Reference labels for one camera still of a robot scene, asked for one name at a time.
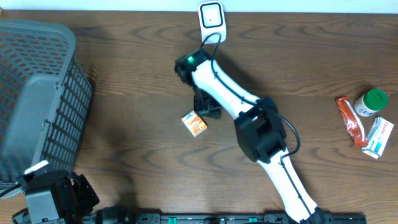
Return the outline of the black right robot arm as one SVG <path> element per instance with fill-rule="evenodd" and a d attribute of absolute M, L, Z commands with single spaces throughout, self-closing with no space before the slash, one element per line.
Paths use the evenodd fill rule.
<path fill-rule="evenodd" d="M 325 223 L 292 165 L 284 128 L 292 124 L 279 114 L 276 104 L 239 86 L 206 50 L 180 57 L 174 70 L 183 83 L 205 92 L 233 118 L 241 150 L 265 170 L 289 218 L 296 223 Z"/>

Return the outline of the white blue medicine box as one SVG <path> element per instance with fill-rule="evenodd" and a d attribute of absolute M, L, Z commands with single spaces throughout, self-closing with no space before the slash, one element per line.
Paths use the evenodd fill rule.
<path fill-rule="evenodd" d="M 394 125 L 382 117 L 377 117 L 367 136 L 368 145 L 361 148 L 362 152 L 378 159 L 382 156 Z"/>

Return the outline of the green lid white jar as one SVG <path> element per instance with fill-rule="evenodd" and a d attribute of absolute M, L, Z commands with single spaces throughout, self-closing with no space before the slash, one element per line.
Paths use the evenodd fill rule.
<path fill-rule="evenodd" d="M 383 90 L 374 88 L 355 101 L 354 109 L 360 116 L 369 117 L 384 109 L 388 102 L 388 95 Z"/>

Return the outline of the small orange snack packet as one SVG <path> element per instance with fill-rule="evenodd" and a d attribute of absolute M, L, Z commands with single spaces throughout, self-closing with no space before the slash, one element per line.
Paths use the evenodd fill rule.
<path fill-rule="evenodd" d="M 193 137 L 198 136 L 200 133 L 208 129 L 207 124 L 202 120 L 202 118 L 196 114 L 194 110 L 186 114 L 182 118 L 182 123 L 191 132 Z"/>

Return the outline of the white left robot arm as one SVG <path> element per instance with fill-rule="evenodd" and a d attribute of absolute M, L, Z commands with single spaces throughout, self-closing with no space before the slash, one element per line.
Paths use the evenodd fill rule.
<path fill-rule="evenodd" d="M 81 174 L 67 170 L 36 171 L 18 178 L 27 208 L 12 216 L 13 224 L 82 223 L 100 200 Z"/>

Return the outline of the orange chocolate bar wrapper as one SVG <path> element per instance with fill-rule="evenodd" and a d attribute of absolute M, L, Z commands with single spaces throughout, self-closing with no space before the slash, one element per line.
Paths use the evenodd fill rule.
<path fill-rule="evenodd" d="M 365 135 L 362 122 L 358 118 L 354 109 L 348 101 L 347 96 L 336 99 L 336 104 L 339 108 L 343 121 L 346 125 L 346 130 L 351 136 L 356 147 L 365 147 L 368 145 L 368 140 Z"/>

